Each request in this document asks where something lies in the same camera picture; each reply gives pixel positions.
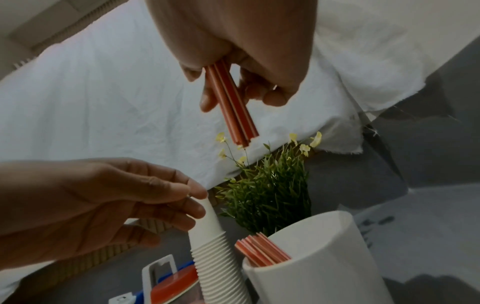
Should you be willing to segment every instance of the white fabric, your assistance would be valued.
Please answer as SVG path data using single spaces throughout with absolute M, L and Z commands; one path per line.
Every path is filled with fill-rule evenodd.
M 350 18 L 354 8 L 344 15 L 322 2 L 318 11 L 310 70 L 298 94 L 282 108 L 248 104 L 260 133 L 247 149 L 250 161 L 267 152 L 262 143 L 275 149 L 290 132 L 306 138 L 319 129 L 320 148 L 360 153 L 361 123 L 350 94 L 380 109 L 414 93 L 404 85 L 408 81 L 416 89 L 423 85 L 423 79 L 411 79 L 422 65 L 404 54 L 414 50 L 397 41 L 398 28 L 386 27 L 381 36 L 373 26 L 348 33 L 374 17 L 363 14 L 343 26 L 343 17 L 335 16 Z M 391 40 L 397 41 L 395 52 L 384 44 Z M 238 78 L 238 69 L 233 75 Z M 379 83 L 365 79 L 371 75 L 391 90 L 377 94 Z M 180 169 L 211 188 L 234 174 L 235 166 L 217 156 L 222 146 L 215 136 L 227 128 L 219 109 L 200 112 L 202 86 L 185 80 L 143 1 L 130 0 L 0 82 L 0 157 L 134 157 Z M 375 95 L 371 102 L 369 94 Z M 235 158 L 243 153 L 232 151 Z

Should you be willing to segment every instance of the white sheet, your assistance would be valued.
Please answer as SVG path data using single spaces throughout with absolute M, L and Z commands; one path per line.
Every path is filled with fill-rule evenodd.
M 341 10 L 321 3 L 319 11 L 342 16 Z M 345 51 L 349 44 L 340 30 L 335 23 L 318 23 L 317 39 L 329 39 L 330 45 Z M 382 36 L 382 44 L 375 32 L 365 34 L 350 38 L 390 47 L 388 35 Z M 320 148 L 336 153 L 362 151 L 361 123 L 339 72 L 344 70 L 342 62 L 349 64 L 345 71 L 350 75 L 365 70 L 375 74 L 383 65 L 375 56 L 368 58 L 371 65 L 356 65 L 352 59 L 364 61 L 364 57 L 355 56 L 355 50 L 343 52 L 344 60 L 336 57 L 332 65 L 321 51 L 316 44 L 307 78 L 288 105 L 270 108 L 249 103 L 260 133 L 247 150 L 250 161 L 266 153 L 262 143 L 270 142 L 275 149 L 288 140 L 290 132 L 306 138 L 319 129 L 323 133 Z M 404 60 L 396 61 L 389 68 L 401 70 L 403 64 Z M 233 75 L 238 77 L 238 69 Z M 405 80 L 409 74 L 396 77 Z M 382 80 L 396 84 L 389 74 Z M 355 85 L 369 82 L 357 77 Z M 421 87 L 423 79 L 417 85 Z M 215 136 L 227 128 L 219 109 L 200 112 L 202 86 L 202 81 L 190 84 L 184 79 L 143 1 L 130 0 L 0 82 L 0 160 L 134 157 L 180 169 L 211 188 L 233 175 L 235 167 L 217 157 L 222 146 Z M 392 97 L 385 96 L 387 101 Z M 379 100 L 364 104 L 386 106 Z M 235 147 L 232 151 L 235 158 L 242 155 Z

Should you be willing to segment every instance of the stack of paper cups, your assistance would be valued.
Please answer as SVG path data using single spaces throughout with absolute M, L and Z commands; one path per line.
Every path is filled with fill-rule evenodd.
M 198 201 L 205 217 L 188 232 L 205 303 L 251 304 L 252 300 L 219 219 L 208 199 Z

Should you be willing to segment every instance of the potted plant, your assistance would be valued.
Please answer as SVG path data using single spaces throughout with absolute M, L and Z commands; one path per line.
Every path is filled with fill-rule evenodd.
M 270 146 L 262 159 L 249 164 L 245 156 L 235 160 L 224 133 L 216 140 L 226 145 L 219 157 L 229 158 L 240 169 L 237 178 L 227 180 L 226 186 L 216 187 L 217 198 L 225 203 L 222 216 L 229 216 L 252 233 L 271 235 L 297 221 L 311 216 L 312 202 L 307 186 L 308 172 L 304 160 L 311 147 L 320 144 L 322 134 L 317 132 L 309 145 L 299 143 L 297 135 L 289 135 L 290 142 L 273 152 Z

